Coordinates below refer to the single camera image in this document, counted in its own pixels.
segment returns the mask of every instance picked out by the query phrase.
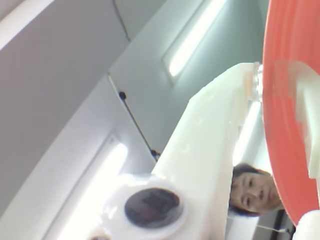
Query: nose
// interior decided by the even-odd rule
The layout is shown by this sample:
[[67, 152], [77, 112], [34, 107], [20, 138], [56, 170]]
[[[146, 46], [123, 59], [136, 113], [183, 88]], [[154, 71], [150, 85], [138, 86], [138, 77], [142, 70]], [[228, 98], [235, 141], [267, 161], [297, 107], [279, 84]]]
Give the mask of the nose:
[[251, 189], [248, 189], [248, 192], [252, 197], [258, 200], [262, 201], [264, 199], [264, 190], [261, 188], [251, 188]]

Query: white plastic part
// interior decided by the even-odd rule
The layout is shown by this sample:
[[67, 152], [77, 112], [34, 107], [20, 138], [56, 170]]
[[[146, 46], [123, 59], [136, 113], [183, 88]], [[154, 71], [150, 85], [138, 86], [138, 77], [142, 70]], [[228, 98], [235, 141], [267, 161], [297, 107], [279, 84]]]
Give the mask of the white plastic part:
[[254, 63], [233, 66], [189, 101], [152, 172], [170, 180], [188, 203], [184, 225], [164, 239], [224, 239], [233, 150], [255, 69]]
[[[179, 198], [179, 207], [175, 208], [175, 210], [179, 210], [177, 211], [179, 214], [172, 224], [160, 228], [143, 228], [133, 225], [128, 220], [125, 213], [125, 206], [130, 197], [143, 190], [149, 189], [166, 190], [174, 193]], [[117, 179], [112, 192], [112, 196], [107, 200], [102, 209], [101, 224], [92, 231], [90, 234], [91, 238], [88, 238], [88, 240], [91, 240], [92, 236], [109, 237], [109, 240], [162, 240], [176, 232], [186, 221], [188, 205], [185, 203], [183, 194], [166, 179], [154, 175], [122, 175]], [[141, 215], [144, 215], [145, 213], [150, 214], [150, 211], [146, 211], [140, 202], [137, 205], [136, 200], [133, 202], [137, 211], [141, 213], [143, 209], [145, 210]]]
[[[238, 127], [247, 115], [248, 99], [258, 95], [254, 78], [258, 66], [255, 63], [233, 66], [190, 99], [152, 176], [127, 177], [116, 184], [101, 212], [101, 222], [87, 236], [89, 240], [92, 237], [104, 240], [224, 239], [233, 152]], [[175, 209], [174, 214], [168, 217], [166, 211], [163, 215], [162, 210], [155, 210], [158, 207], [150, 208], [153, 204], [149, 203], [154, 200], [159, 203], [161, 197], [157, 193], [152, 201], [146, 201], [149, 192], [146, 198], [141, 195], [138, 200], [135, 198], [137, 193], [151, 188], [170, 191], [176, 203], [180, 199], [178, 206], [166, 208]], [[163, 219], [166, 223], [168, 219], [174, 221], [159, 227], [157, 224]]]
[[289, 64], [296, 81], [296, 118], [302, 123], [310, 178], [320, 178], [320, 76], [302, 62]]
[[296, 226], [293, 240], [319, 240], [320, 210], [309, 211], [302, 216]]

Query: black cable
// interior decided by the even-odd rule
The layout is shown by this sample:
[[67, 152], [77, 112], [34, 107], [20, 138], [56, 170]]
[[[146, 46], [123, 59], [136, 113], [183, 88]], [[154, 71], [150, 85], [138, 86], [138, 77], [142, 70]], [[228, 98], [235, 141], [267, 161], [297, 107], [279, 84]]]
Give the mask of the black cable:
[[123, 18], [121, 17], [121, 14], [120, 14], [118, 5], [117, 5], [117, 3], [116, 3], [116, 0], [112, 0], [112, 4], [113, 4], [113, 8], [114, 8], [114, 10], [115, 10], [115, 14], [116, 14], [116, 16], [117, 16], [117, 18], [118, 18], [118, 20], [119, 20], [119, 22], [120, 22], [120, 24], [121, 24], [121, 26], [122, 26], [122, 29], [123, 29], [123, 31], [124, 31], [125, 38], [128, 40], [129, 43], [131, 43], [131, 39], [130, 39], [130, 37], [129, 37], [128, 30], [127, 30], [127, 28], [126, 28], [126, 25], [125, 25], [125, 23], [124, 23]]
[[157, 152], [156, 150], [152, 149], [151, 146], [149, 145], [145, 135], [143, 134], [141, 128], [139, 127], [134, 115], [132, 114], [127, 102], [126, 102], [126, 99], [127, 99], [127, 95], [124, 91], [120, 91], [119, 93], [119, 98], [122, 100], [126, 110], [128, 111], [131, 119], [133, 120], [133, 123], [134, 125], [136, 126], [136, 128], [138, 129], [139, 133], [141, 134], [142, 138], [143, 138], [143, 141], [145, 142], [146, 146], [148, 147], [148, 149], [150, 150], [150, 153], [151, 155], [154, 157], [155, 161], [157, 162], [158, 161], [158, 157], [161, 156], [161, 153]]

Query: light fixture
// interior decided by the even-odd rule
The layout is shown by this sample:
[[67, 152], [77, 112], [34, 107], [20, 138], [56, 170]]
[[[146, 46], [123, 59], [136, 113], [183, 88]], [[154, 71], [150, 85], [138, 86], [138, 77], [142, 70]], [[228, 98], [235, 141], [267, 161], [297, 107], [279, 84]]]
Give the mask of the light fixture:
[[248, 146], [250, 137], [253, 133], [255, 123], [257, 121], [257, 118], [260, 112], [260, 108], [261, 108], [260, 102], [253, 102], [251, 104], [248, 115], [245, 118], [239, 139], [236, 142], [236, 145], [234, 148], [234, 152], [232, 156], [233, 166], [236, 166], [242, 161], [242, 158]]
[[62, 229], [58, 240], [85, 240], [99, 223], [101, 209], [109, 195], [108, 187], [119, 174], [127, 154], [128, 149], [122, 143], [118, 143], [109, 151]]
[[208, 5], [200, 7], [195, 14], [195, 17], [197, 17], [199, 12], [201, 13], [197, 22], [194, 23], [193, 21], [190, 21], [184, 29], [184, 31], [188, 31], [188, 34], [184, 32], [180, 34], [184, 40], [178, 38], [177, 41], [180, 43], [179, 47], [174, 44], [173, 48], [177, 50], [174, 54], [169, 53], [169, 58], [171, 58], [172, 55], [173, 57], [169, 60], [169, 66], [167, 67], [172, 77], [177, 76], [185, 67], [189, 58], [196, 50], [197, 46], [218, 16], [226, 1], [227, 0], [211, 0], [209, 1]]

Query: orange-red plastic disc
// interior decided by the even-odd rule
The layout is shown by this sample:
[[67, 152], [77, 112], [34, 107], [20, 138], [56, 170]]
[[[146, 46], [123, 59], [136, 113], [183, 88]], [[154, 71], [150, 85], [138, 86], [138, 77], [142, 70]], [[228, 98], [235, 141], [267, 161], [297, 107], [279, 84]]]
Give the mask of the orange-red plastic disc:
[[266, 142], [282, 203], [297, 225], [304, 213], [319, 209], [319, 202], [316, 181], [308, 176], [295, 103], [286, 94], [288, 77], [283, 63], [287, 60], [302, 61], [320, 73], [320, 0], [270, 0], [264, 37]]

